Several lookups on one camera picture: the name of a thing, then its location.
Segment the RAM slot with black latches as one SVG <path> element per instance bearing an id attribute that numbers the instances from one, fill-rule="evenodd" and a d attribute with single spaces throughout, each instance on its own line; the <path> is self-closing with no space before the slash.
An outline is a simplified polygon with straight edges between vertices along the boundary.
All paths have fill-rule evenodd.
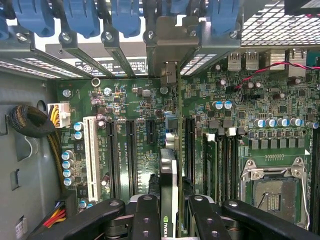
<path id="1" fill-rule="evenodd" d="M 320 235 L 320 127 L 313 130 L 311 171 L 311 231 Z"/>
<path id="2" fill-rule="evenodd" d="M 223 135 L 219 135 L 217 138 L 217 162 L 218 162 L 218 167 L 217 167 L 217 180 L 218 180 L 218 184 L 217 184 L 217 200 L 219 203 L 222 202 L 222 198 L 223 198 L 223 166 L 224 166 L 224 136 Z"/>

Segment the RAM slot with white latches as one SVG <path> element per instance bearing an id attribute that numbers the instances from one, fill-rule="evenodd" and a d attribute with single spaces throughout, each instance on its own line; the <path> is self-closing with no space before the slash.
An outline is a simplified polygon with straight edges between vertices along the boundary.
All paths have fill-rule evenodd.
<path id="1" fill-rule="evenodd" d="M 233 199 L 236 197 L 236 161 L 237 161 L 237 139 L 236 128 L 230 127 L 226 131 L 226 198 Z"/>

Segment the long black expansion slot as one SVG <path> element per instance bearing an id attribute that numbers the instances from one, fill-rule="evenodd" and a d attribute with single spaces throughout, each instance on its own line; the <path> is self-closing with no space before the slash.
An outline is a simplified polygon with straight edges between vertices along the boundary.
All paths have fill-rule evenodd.
<path id="1" fill-rule="evenodd" d="M 126 146 L 129 175 L 129 195 L 138 194 L 138 167 L 137 167 L 137 136 L 136 123 L 134 120 L 126 120 Z"/>
<path id="2" fill-rule="evenodd" d="M 117 141 L 117 128 L 114 120 L 106 122 L 106 144 L 108 154 L 110 197 L 119 199 L 120 190 L 120 169 Z"/>
<path id="3" fill-rule="evenodd" d="M 185 155 L 185 175 L 195 183 L 195 162 L 196 162 L 196 127 L 195 119 L 184 118 L 184 155 Z"/>

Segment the short black expansion slot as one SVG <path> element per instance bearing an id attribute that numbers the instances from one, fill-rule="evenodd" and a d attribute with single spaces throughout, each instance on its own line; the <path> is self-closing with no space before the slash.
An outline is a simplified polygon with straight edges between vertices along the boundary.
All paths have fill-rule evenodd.
<path id="1" fill-rule="evenodd" d="M 147 119 L 145 121 L 146 141 L 148 144 L 156 143 L 156 122 L 154 119 Z"/>

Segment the white expansion slot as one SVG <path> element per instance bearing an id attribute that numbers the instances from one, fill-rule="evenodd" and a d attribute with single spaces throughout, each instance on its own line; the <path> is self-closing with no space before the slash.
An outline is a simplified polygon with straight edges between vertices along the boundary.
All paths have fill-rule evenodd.
<path id="1" fill-rule="evenodd" d="M 88 200 L 97 202 L 101 198 L 101 175 L 97 119 L 95 116 L 86 116 L 83 118 L 83 133 Z"/>

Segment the green motherboard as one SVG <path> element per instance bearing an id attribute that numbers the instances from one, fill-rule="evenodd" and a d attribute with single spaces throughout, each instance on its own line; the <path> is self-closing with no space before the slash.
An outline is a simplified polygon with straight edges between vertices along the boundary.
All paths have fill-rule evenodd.
<path id="1" fill-rule="evenodd" d="M 226 133 L 236 128 L 238 199 L 312 231 L 313 132 L 320 127 L 320 52 L 284 52 L 271 66 L 228 70 L 228 60 L 190 76 L 181 72 L 183 196 L 206 195 L 217 204 L 226 194 Z M 69 103 L 69 128 L 61 131 L 64 184 L 77 210 L 111 198 L 106 126 L 116 123 L 120 198 L 130 198 L 126 120 L 135 121 L 138 194 L 160 176 L 164 115 L 172 105 L 159 79 L 70 80 L 58 84 L 59 103 Z M 100 200 L 89 201 L 84 117 L 96 117 Z M 186 176 L 185 118 L 195 120 L 195 183 Z M 146 120 L 155 120 L 155 144 L 147 143 Z M 223 138 L 223 198 L 218 201 L 218 136 Z"/>

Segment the white power connector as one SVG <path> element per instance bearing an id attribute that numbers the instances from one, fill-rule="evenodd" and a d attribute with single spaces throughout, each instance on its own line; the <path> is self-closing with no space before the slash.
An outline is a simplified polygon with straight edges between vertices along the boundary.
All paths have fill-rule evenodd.
<path id="1" fill-rule="evenodd" d="M 48 118 L 57 129 L 71 126 L 71 112 L 69 103 L 48 103 Z"/>

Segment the open black PC case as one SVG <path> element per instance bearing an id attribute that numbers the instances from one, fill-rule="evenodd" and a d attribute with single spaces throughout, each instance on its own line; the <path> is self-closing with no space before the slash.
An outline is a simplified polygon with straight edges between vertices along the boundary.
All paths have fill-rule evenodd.
<path id="1" fill-rule="evenodd" d="M 61 133 L 66 127 L 55 128 L 47 107 L 60 103 L 59 83 L 161 81 L 154 51 L 162 0 L 139 0 L 140 34 L 129 38 L 112 25 L 111 0 L 94 0 L 100 34 L 91 38 L 70 29 L 63 0 L 47 0 L 54 17 L 51 37 L 22 27 L 12 1 L 0 0 L 9 32 L 0 40 L 0 240 L 30 240 L 30 234 L 92 207 L 78 211 L 65 186 Z M 239 0 L 234 30 L 220 36 L 211 34 L 208 3 L 189 0 L 185 14 L 167 16 L 177 26 L 184 17 L 198 17 L 198 47 L 181 65 L 180 76 L 184 69 L 190 76 L 207 72 L 234 52 L 257 52 L 267 66 L 292 50 L 320 53 L 320 0 Z M 183 207 L 187 234 L 162 238 L 160 226 L 160 240 L 199 240 L 190 231 L 189 197 Z"/>

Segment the silver USB port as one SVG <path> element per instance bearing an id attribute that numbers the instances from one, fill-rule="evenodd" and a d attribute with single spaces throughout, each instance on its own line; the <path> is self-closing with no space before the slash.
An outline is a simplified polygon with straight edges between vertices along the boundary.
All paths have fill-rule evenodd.
<path id="1" fill-rule="evenodd" d="M 228 55 L 227 70 L 240 71 L 242 69 L 242 54 L 239 52 L 232 52 Z"/>
<path id="2" fill-rule="evenodd" d="M 259 69 L 259 53 L 256 51 L 245 53 L 245 69 L 253 71 Z"/>

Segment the blue slot clip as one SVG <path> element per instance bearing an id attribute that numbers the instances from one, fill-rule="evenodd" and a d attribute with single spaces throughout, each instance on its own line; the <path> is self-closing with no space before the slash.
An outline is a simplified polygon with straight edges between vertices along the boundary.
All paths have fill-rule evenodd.
<path id="1" fill-rule="evenodd" d="M 189 0 L 161 0 L 161 16 L 185 15 Z"/>
<path id="2" fill-rule="evenodd" d="M 239 6 L 239 0 L 208 0 L 206 16 L 212 36 L 222 36 L 235 29 Z"/>
<path id="3" fill-rule="evenodd" d="M 141 32 L 139 0 L 111 0 L 113 27 L 125 38 L 136 37 Z"/>
<path id="4" fill-rule="evenodd" d="M 12 0 L 19 24 L 41 38 L 55 34 L 55 20 L 47 0 Z"/>
<path id="5" fill-rule="evenodd" d="M 100 34 L 100 20 L 94 0 L 63 0 L 71 30 L 89 39 Z"/>
<path id="6" fill-rule="evenodd" d="M 9 28 L 7 20 L 2 11 L 0 11 L 0 41 L 9 38 Z"/>

